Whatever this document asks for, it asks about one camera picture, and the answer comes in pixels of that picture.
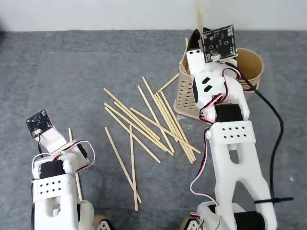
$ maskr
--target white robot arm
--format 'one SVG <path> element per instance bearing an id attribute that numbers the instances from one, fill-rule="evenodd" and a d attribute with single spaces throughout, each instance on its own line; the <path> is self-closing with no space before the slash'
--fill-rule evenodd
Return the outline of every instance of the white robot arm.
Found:
<path id="1" fill-rule="evenodd" d="M 45 110 L 27 119 L 33 138 L 48 153 L 33 158 L 32 228 L 35 230 L 94 230 L 94 209 L 86 200 L 77 202 L 74 174 L 91 166 L 81 143 L 67 143 L 53 127 Z"/>
<path id="2" fill-rule="evenodd" d="M 256 204 L 257 212 L 250 213 L 252 219 L 249 219 L 248 228 L 247 223 L 242 224 L 238 220 L 248 213 L 239 205 L 232 204 L 238 181 L 244 184 L 255 201 L 271 199 L 269 186 L 260 169 L 253 126 L 248 121 L 247 101 L 241 85 L 236 80 L 240 73 L 220 62 L 220 59 L 223 59 L 236 66 L 236 60 L 231 59 L 236 56 L 234 39 L 231 47 L 231 44 L 228 44 L 230 38 L 227 38 L 233 38 L 233 32 L 233 27 L 229 26 L 216 30 L 216 33 L 201 34 L 202 42 L 208 41 L 209 44 L 203 43 L 203 50 L 190 49 L 186 53 L 193 79 L 194 98 L 200 109 L 200 119 L 212 124 L 205 136 L 209 140 L 216 177 L 216 201 L 200 204 L 197 215 L 203 221 L 203 229 L 206 230 L 254 229 L 251 228 L 252 225 L 257 226 L 257 229 L 276 230 L 277 220 L 272 202 Z M 219 49 L 229 47 L 229 56 L 223 57 L 218 53 Z M 231 161 L 230 150 L 237 151 L 238 164 Z"/>

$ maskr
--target hole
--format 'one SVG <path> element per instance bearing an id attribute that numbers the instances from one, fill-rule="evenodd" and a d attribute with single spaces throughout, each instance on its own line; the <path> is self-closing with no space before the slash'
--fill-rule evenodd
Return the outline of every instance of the hole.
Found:
<path id="1" fill-rule="evenodd" d="M 56 217 L 59 214 L 60 210 L 61 210 L 60 204 L 53 204 L 52 214 L 53 214 L 54 217 Z"/>
<path id="2" fill-rule="evenodd" d="M 203 84 L 206 84 L 208 81 L 210 80 L 210 78 L 205 78 L 205 80 L 202 81 Z"/>
<path id="3" fill-rule="evenodd" d="M 211 85 L 208 85 L 203 91 L 204 91 L 204 92 L 208 92 L 211 88 L 212 88 L 212 86 L 211 86 Z"/>
<path id="4" fill-rule="evenodd" d="M 254 211 L 256 210 L 256 205 L 249 192 L 251 191 L 248 191 L 242 182 L 237 181 L 232 201 L 233 203 L 242 204 L 242 208 L 246 211 Z"/>
<path id="5" fill-rule="evenodd" d="M 237 150 L 230 150 L 229 156 L 230 156 L 230 160 L 232 161 L 232 163 L 234 163 L 234 164 L 240 163 Z"/>

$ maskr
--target brown paper cup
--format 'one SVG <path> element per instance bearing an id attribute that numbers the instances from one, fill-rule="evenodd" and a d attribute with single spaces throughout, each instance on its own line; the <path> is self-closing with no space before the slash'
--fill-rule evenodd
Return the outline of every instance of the brown paper cup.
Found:
<path id="1" fill-rule="evenodd" d="M 253 86 L 257 86 L 264 71 L 264 64 L 261 56 L 252 50 L 238 48 L 236 60 L 238 69 Z M 244 80 L 240 80 L 239 82 L 244 90 L 250 89 Z"/>

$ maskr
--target beige basket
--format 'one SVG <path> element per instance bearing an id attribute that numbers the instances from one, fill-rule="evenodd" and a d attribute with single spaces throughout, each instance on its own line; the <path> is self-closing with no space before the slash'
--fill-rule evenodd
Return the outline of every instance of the beige basket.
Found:
<path id="1" fill-rule="evenodd" d="M 187 60 L 187 56 L 186 56 L 186 52 L 187 52 L 187 46 L 185 49 L 185 52 L 183 54 L 183 57 L 181 59 L 181 61 L 179 62 L 179 81 L 178 81 L 178 90 L 177 90 L 177 97 L 174 103 L 174 110 L 176 111 L 176 113 L 184 115 L 184 116 L 188 116 L 188 117 L 192 117 L 195 119 L 199 119 L 199 109 L 196 107 L 195 105 L 195 100 L 194 100 L 194 95 L 193 95 L 193 89 L 192 89 L 192 77 L 189 74 L 189 66 L 188 66 L 188 60 Z M 257 66 L 257 68 L 253 68 L 253 69 L 244 69 L 244 75 L 248 78 L 248 79 L 252 79 L 253 80 L 253 85 L 256 85 L 256 89 L 258 89 L 259 84 L 260 84 L 260 80 L 261 80 L 261 75 L 264 69 L 264 65 L 263 65 L 263 61 L 261 59 L 261 57 L 254 53 L 251 50 L 247 50 L 247 49 L 238 49 L 238 53 L 240 54 L 254 54 L 255 56 L 253 56 L 254 58 L 258 59 L 259 65 L 261 65 L 261 67 Z M 249 72 L 253 72 L 252 76 L 253 77 L 249 77 Z M 255 92 L 251 91 L 249 88 L 244 87 L 244 95 L 246 100 L 249 99 Z"/>

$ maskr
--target red and white wire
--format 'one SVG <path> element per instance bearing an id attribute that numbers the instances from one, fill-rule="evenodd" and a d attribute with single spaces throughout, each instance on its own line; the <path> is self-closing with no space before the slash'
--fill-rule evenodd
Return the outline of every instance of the red and white wire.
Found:
<path id="1" fill-rule="evenodd" d="M 90 146 L 91 150 L 93 151 L 94 159 L 93 159 L 93 161 L 92 161 L 90 164 L 87 164 L 87 165 L 85 165 L 85 166 L 83 166 L 83 167 L 77 169 L 77 170 L 76 170 L 76 173 L 79 173 L 79 172 L 81 172 L 82 170 L 91 167 L 91 166 L 94 164 L 95 159 L 96 159 L 95 150 L 94 150 L 94 148 L 92 147 L 91 143 L 88 142 L 87 140 L 79 140 L 79 141 L 76 141 L 75 143 L 73 143 L 72 145 L 70 145 L 70 146 L 68 146 L 67 148 L 63 149 L 62 151 L 68 151 L 68 150 L 72 149 L 73 147 L 75 147 L 76 145 L 78 145 L 78 144 L 80 144 L 80 143 L 87 143 L 87 144 Z"/>
<path id="2" fill-rule="evenodd" d="M 206 135 L 206 132 L 209 130 L 209 128 L 210 128 L 210 127 L 208 127 L 208 128 L 205 129 L 205 131 L 204 131 L 204 136 Z M 210 195 L 207 194 L 207 193 L 197 193 L 197 192 L 195 192 L 195 191 L 193 190 L 193 188 L 192 188 L 192 187 L 193 187 L 193 184 L 194 184 L 194 183 L 198 180 L 198 178 L 201 176 L 201 174 L 202 174 L 202 172 L 203 172 L 203 170 L 204 170 L 204 168 L 205 168 L 205 166 L 206 166 L 206 162 L 207 162 L 207 143 L 206 143 L 206 138 L 205 138 L 205 140 L 204 140 L 204 157 L 203 157 L 202 162 L 201 162 L 201 167 L 200 167 L 200 169 L 199 169 L 199 171 L 198 171 L 198 173 L 197 173 L 195 179 L 192 181 L 192 183 L 191 183 L 191 185 L 190 185 L 190 191 L 191 191 L 194 195 L 197 195 L 197 196 L 204 196 L 204 197 L 209 198 L 210 200 L 212 200 L 212 201 L 214 202 L 214 204 L 215 204 L 216 206 L 218 206 L 216 200 L 215 200 L 212 196 L 210 196 Z"/>
<path id="3" fill-rule="evenodd" d="M 35 160 L 40 157 L 40 156 L 44 156 L 44 155 L 48 155 L 48 156 L 52 156 L 50 153 L 40 153 L 40 154 L 37 154 L 35 157 L 33 157 L 33 160 L 32 160 L 32 171 L 34 169 L 34 162 Z"/>
<path id="4" fill-rule="evenodd" d="M 222 76 L 224 77 L 224 75 L 225 75 L 225 71 L 226 70 L 232 70 L 233 72 L 235 72 L 236 73 L 236 75 L 237 75 L 237 77 L 236 77 L 236 80 L 238 81 L 238 80 L 240 80 L 240 78 L 241 78 L 241 73 L 237 70 L 237 69 L 235 69 L 235 68 L 233 68 L 233 67 L 227 67 L 227 68 L 225 68 L 225 69 L 223 69 L 223 71 L 222 71 Z"/>
<path id="5" fill-rule="evenodd" d="M 223 94 L 222 94 L 222 93 L 219 93 L 218 95 L 216 95 L 215 97 L 213 97 L 212 100 L 209 101 L 203 108 L 200 109 L 200 120 L 202 120 L 202 121 L 204 121 L 204 122 L 206 122 L 206 123 L 208 123 L 208 124 L 210 124 L 210 125 L 213 124 L 213 122 L 207 120 L 207 119 L 204 117 L 204 115 L 201 115 L 201 113 L 202 113 L 201 111 L 202 111 L 203 109 L 208 108 L 210 105 L 212 105 L 212 104 L 214 104 L 214 103 L 216 103 L 216 102 L 219 102 L 219 101 L 221 100 L 222 97 L 223 97 Z"/>

